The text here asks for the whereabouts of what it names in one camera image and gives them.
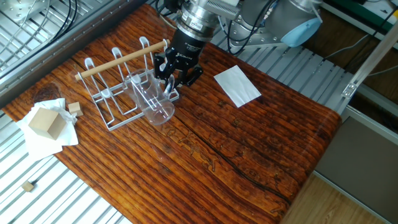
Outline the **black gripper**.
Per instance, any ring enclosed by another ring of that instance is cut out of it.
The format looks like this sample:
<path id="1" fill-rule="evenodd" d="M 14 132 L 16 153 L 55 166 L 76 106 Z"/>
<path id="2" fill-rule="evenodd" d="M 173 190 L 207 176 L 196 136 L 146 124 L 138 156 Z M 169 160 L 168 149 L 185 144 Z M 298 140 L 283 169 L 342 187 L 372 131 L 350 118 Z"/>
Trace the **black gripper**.
<path id="1" fill-rule="evenodd" d="M 154 56 L 154 76 L 163 80 L 167 86 L 172 75 L 171 69 L 182 70 L 178 73 L 174 87 L 192 86 L 203 74 L 202 67 L 196 64 L 205 45 L 206 42 L 196 40 L 183 32 L 175 32 L 167 48 L 167 57 L 165 53 L 156 53 Z"/>

